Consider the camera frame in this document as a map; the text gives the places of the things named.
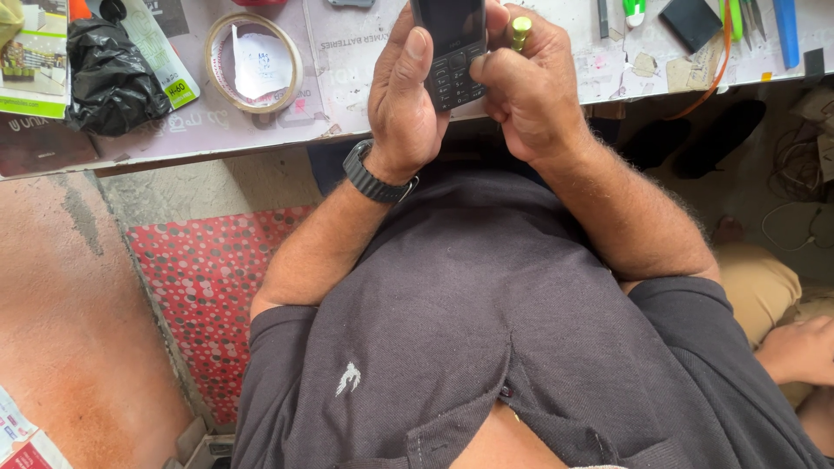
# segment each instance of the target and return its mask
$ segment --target dark gray polo shirt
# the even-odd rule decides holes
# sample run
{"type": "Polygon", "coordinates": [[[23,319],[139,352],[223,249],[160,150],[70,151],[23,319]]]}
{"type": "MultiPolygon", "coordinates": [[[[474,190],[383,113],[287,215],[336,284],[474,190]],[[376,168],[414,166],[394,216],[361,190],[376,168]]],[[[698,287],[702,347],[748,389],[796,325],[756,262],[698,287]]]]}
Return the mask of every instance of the dark gray polo shirt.
{"type": "Polygon", "coordinates": [[[234,468],[441,468],[496,399],[571,466],[827,467],[723,289],[624,295],[556,197],[424,175],[316,309],[252,324],[234,468]]]}

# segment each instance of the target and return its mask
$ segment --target black plastic bag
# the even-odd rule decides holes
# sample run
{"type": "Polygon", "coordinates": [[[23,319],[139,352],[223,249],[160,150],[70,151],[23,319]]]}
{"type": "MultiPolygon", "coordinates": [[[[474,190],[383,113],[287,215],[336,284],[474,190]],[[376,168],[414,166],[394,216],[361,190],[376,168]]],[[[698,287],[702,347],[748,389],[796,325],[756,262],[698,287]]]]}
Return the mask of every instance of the black plastic bag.
{"type": "Polygon", "coordinates": [[[73,101],[65,124],[118,137],[171,110],[148,61],[120,26],[101,18],[70,23],[67,55],[73,101]]]}

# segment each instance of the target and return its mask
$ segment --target gold cylindrical tool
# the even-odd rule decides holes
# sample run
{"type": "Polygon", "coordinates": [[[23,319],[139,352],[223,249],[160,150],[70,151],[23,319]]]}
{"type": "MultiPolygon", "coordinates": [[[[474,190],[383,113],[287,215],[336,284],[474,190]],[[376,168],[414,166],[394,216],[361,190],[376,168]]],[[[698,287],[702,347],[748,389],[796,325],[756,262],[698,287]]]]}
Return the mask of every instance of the gold cylindrical tool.
{"type": "Polygon", "coordinates": [[[524,48],[524,41],[527,34],[533,27],[533,22],[528,17],[518,17],[513,20],[513,50],[521,52],[524,48]]]}

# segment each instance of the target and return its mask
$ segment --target red polka dot tile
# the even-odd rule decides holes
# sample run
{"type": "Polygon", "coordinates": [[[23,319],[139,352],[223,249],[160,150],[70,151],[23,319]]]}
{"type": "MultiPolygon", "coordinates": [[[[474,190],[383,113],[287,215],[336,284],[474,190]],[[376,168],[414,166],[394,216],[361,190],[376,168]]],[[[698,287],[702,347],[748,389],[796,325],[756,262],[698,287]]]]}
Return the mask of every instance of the red polka dot tile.
{"type": "Polygon", "coordinates": [[[311,207],[137,226],[133,252],[214,420],[237,420],[249,304],[278,245],[311,207]]]}

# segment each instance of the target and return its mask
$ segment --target phone screen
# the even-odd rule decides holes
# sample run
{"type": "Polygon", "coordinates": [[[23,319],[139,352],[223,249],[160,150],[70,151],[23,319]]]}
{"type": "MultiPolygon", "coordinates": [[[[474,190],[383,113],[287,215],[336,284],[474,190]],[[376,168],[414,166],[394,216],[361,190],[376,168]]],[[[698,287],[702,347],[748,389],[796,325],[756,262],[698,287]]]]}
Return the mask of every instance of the phone screen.
{"type": "Polygon", "coordinates": [[[484,0],[418,0],[420,16],[435,41],[435,56],[481,39],[484,0]]]}

